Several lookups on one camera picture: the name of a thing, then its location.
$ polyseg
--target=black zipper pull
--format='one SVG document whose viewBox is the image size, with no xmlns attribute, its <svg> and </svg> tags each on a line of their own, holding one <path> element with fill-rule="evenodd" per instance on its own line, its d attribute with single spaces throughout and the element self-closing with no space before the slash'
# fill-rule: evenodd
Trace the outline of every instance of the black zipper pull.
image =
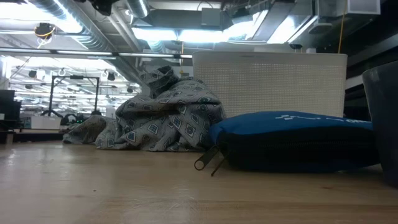
<svg viewBox="0 0 398 224">
<path fill-rule="evenodd" d="M 203 170 L 219 151 L 220 149 L 217 145 L 213 146 L 211 149 L 205 152 L 197 161 L 195 161 L 195 169 Z"/>
</svg>

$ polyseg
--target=overhead lamp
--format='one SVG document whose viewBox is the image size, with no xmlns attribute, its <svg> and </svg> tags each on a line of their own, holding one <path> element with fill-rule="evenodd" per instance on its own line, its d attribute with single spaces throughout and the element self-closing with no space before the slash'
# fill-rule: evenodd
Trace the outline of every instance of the overhead lamp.
<svg viewBox="0 0 398 224">
<path fill-rule="evenodd" d="M 243 37 L 251 30 L 253 23 L 253 21 L 246 21 L 234 24 L 228 29 L 225 29 L 223 35 L 226 40 L 233 37 Z"/>
<path fill-rule="evenodd" d="M 37 70 L 36 70 L 36 77 L 37 77 L 39 80 L 44 80 L 44 78 L 45 78 L 45 70 L 42 69 L 42 68 L 37 69 Z"/>
<path fill-rule="evenodd" d="M 109 81 L 114 81 L 114 80 L 115 80 L 114 72 L 108 72 L 108 77 L 107 77 L 107 79 L 108 79 Z"/>
<path fill-rule="evenodd" d="M 132 93 L 135 89 L 136 89 L 135 86 L 128 86 L 128 87 L 127 87 L 127 92 L 128 92 L 128 93 Z"/>
<path fill-rule="evenodd" d="M 177 40 L 175 31 L 171 29 L 141 29 L 132 28 L 137 39 L 146 41 Z"/>
<path fill-rule="evenodd" d="M 261 23 L 263 20 L 266 18 L 266 15 L 268 14 L 268 10 L 263 10 L 261 12 L 257 12 L 253 14 L 253 26 L 251 27 L 250 31 L 246 34 L 246 40 L 253 38 L 254 34 L 257 32 L 257 30 L 260 28 Z"/>
<path fill-rule="evenodd" d="M 37 74 L 36 70 L 30 70 L 28 76 L 31 78 L 36 78 L 36 74 Z"/>
<path fill-rule="evenodd" d="M 66 71 L 64 70 L 64 68 L 62 68 L 61 70 L 58 71 L 59 76 L 64 76 L 65 74 L 66 74 Z"/>
<path fill-rule="evenodd" d="M 218 43 L 228 40 L 223 32 L 218 30 L 183 30 L 179 39 L 192 43 Z"/>
<path fill-rule="evenodd" d="M 18 49 L 12 47 L 0 47 L 0 52 L 23 53 L 23 54 L 51 54 L 50 50 L 44 49 Z"/>
<path fill-rule="evenodd" d="M 112 56 L 112 52 L 94 52 L 87 50 L 58 50 L 59 54 L 70 54 L 70 55 L 99 55 L 99 56 Z"/>
<path fill-rule="evenodd" d="M 69 91 L 80 91 L 80 88 L 74 85 L 68 85 L 67 88 Z"/>
<path fill-rule="evenodd" d="M 291 16 L 279 25 L 272 36 L 267 40 L 268 44 L 284 44 L 295 33 L 294 20 Z"/>
<path fill-rule="evenodd" d="M 303 27 L 301 27 L 287 42 L 291 43 L 295 39 L 297 39 L 300 35 L 303 34 L 304 31 L 306 31 L 316 20 L 318 19 L 318 16 L 312 17 Z"/>
</svg>

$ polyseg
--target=table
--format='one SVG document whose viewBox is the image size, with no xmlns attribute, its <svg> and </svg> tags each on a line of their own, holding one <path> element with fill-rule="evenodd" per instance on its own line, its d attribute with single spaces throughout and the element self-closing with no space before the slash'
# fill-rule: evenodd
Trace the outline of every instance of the table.
<svg viewBox="0 0 398 224">
<path fill-rule="evenodd" d="M 270 174 L 200 154 L 102 151 L 60 142 L 0 146 L 0 223 L 397 223 L 380 167 Z"/>
</svg>

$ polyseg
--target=metal beam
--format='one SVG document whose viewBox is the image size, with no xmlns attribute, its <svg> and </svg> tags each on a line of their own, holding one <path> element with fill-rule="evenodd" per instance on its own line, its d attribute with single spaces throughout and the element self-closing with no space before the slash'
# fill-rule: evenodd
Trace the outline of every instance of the metal beam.
<svg viewBox="0 0 398 224">
<path fill-rule="evenodd" d="M 367 60 L 371 57 L 374 57 L 378 54 L 386 52 L 386 51 L 393 49 L 394 47 L 397 47 L 397 46 L 398 46 L 398 34 L 393 35 L 392 37 L 387 38 L 386 40 L 383 40 L 378 44 L 370 46 L 367 49 L 359 52 L 356 55 L 350 56 L 348 58 L 347 66 L 348 67 L 353 66 L 359 62 Z"/>
</svg>

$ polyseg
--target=yellow cable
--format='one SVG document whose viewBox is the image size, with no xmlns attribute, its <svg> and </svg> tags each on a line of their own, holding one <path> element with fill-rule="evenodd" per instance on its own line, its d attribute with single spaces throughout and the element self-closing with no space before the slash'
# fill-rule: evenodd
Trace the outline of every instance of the yellow cable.
<svg viewBox="0 0 398 224">
<path fill-rule="evenodd" d="M 344 12 L 343 12 L 343 18 L 342 18 L 342 20 L 341 20 L 341 29 L 340 29 L 340 40 L 339 40 L 339 42 L 338 42 L 338 53 L 340 54 L 340 50 L 341 50 L 341 42 L 342 42 L 342 40 L 343 40 L 343 28 L 344 28 L 344 18 L 345 18 L 345 15 L 346 15 L 346 13 L 347 13 L 347 0 L 346 0 L 346 2 L 345 2 L 345 5 L 344 5 Z"/>
</svg>

